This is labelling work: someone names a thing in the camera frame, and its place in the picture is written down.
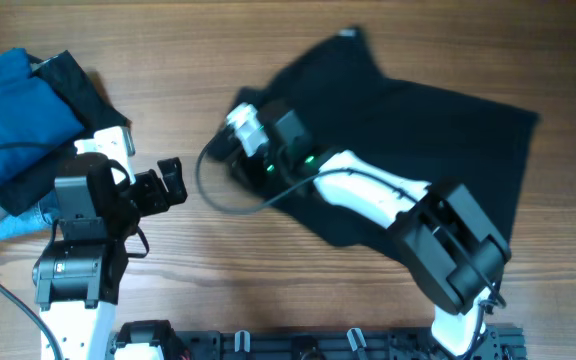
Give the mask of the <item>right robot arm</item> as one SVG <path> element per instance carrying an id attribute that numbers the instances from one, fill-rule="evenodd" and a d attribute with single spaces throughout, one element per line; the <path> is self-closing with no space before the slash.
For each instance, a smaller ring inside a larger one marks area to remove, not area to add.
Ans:
<path id="1" fill-rule="evenodd" d="M 235 166 L 245 179 L 253 186 L 280 185 L 268 205 L 297 195 L 384 230 L 434 303 L 434 340 L 454 359 L 474 356 L 485 313 L 506 305 L 499 287 L 511 250 L 463 184 L 408 179 L 349 149 L 318 145 L 281 102 L 262 108 L 243 102 L 226 115 L 224 129 L 242 150 Z"/>

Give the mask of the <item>black t-shirt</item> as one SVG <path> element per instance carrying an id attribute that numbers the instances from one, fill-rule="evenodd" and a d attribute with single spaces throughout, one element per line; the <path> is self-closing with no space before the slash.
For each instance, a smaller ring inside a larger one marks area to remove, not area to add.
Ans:
<path id="1" fill-rule="evenodd" d="M 357 27 L 310 48 L 265 88 L 241 88 L 234 102 L 276 100 L 322 145 L 405 178 L 460 181 L 512 238 L 537 113 L 388 78 Z"/>

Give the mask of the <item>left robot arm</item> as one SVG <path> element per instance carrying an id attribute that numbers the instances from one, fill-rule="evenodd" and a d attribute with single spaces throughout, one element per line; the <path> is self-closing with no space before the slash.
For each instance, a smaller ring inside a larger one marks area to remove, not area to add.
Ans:
<path id="1" fill-rule="evenodd" d="M 118 161 L 84 153 L 65 161 L 55 179 L 60 217 L 33 268 L 35 302 L 48 331 L 44 359 L 188 359 L 191 352 L 167 320 L 135 321 L 113 329 L 120 282 L 131 259 L 129 237 L 147 240 L 142 218 L 187 199 L 179 159 L 156 170 L 125 175 Z"/>

